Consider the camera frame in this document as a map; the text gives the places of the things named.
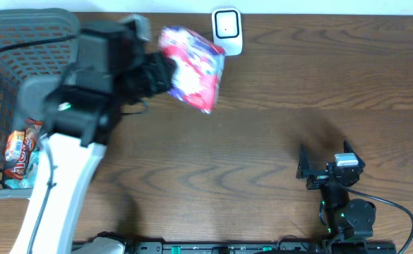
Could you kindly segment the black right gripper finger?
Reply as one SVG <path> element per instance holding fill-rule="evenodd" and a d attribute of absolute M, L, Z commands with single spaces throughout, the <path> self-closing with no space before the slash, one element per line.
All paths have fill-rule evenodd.
<path fill-rule="evenodd" d="M 300 147 L 298 170 L 299 171 L 310 171 L 311 170 L 308 153 L 304 145 L 301 145 Z"/>
<path fill-rule="evenodd" d="M 354 149 L 352 148 L 352 146 L 350 145 L 350 143 L 349 143 L 347 140 L 345 140 L 345 141 L 343 142 L 343 149 L 344 149 L 344 152 L 345 152 L 345 153 L 353 153 L 359 163 L 363 163 L 363 162 L 364 162 L 364 161 L 361 159 L 361 157 L 354 151 Z"/>

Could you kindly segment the red purple snack bag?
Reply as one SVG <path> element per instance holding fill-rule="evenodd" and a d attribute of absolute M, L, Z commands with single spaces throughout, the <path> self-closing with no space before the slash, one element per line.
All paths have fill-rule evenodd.
<path fill-rule="evenodd" d="M 206 114 L 216 105 L 225 50 L 188 28 L 164 27 L 158 46 L 176 64 L 168 93 Z"/>

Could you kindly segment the orange brown chocolate bar wrapper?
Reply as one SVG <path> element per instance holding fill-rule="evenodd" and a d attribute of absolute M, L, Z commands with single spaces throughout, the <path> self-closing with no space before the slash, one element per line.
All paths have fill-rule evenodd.
<path fill-rule="evenodd" d="M 6 169 L 4 170 L 7 177 L 18 180 L 23 179 L 28 167 L 30 155 L 35 150 L 42 125 L 42 121 L 36 121 L 34 119 L 25 120 L 25 129 L 23 130 L 25 132 L 23 150 L 20 159 L 17 162 L 7 162 Z"/>

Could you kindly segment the small orange snack pack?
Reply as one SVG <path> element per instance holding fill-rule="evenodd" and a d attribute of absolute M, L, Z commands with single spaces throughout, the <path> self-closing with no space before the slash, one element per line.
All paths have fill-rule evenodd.
<path fill-rule="evenodd" d="M 24 131 L 13 131 L 9 135 L 4 153 L 4 157 L 7 162 L 17 162 L 20 159 L 24 139 Z"/>

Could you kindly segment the teal snack packet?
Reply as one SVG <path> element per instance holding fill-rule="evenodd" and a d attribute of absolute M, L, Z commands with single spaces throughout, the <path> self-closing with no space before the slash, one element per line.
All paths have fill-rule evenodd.
<path fill-rule="evenodd" d="M 25 175 L 22 180 L 18 179 L 7 179 L 5 181 L 6 185 L 12 189 L 24 189 L 33 188 L 35 185 L 35 180 L 37 178 L 37 171 L 40 163 L 40 152 L 34 151 L 30 155 L 29 165 L 25 171 Z"/>

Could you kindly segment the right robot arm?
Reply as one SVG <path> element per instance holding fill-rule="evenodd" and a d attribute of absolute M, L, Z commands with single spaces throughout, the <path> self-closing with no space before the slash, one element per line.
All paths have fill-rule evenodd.
<path fill-rule="evenodd" d="M 366 164 L 347 141 L 343 150 L 319 170 L 313 168 L 302 145 L 296 178 L 304 179 L 308 190 L 321 192 L 319 217 L 328 236 L 318 249 L 324 253 L 368 253 L 366 239 L 373 236 L 376 207 L 372 202 L 349 198 L 349 187 L 359 181 Z"/>

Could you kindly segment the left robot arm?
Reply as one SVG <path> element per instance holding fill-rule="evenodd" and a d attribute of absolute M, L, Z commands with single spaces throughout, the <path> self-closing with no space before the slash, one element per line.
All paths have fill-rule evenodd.
<path fill-rule="evenodd" d="M 105 155 L 123 106 L 144 103 L 171 87 L 174 63 L 148 54 L 147 18 L 95 21 L 76 35 L 78 53 L 33 104 L 43 121 L 35 186 L 13 253 L 70 253 L 90 181 Z"/>

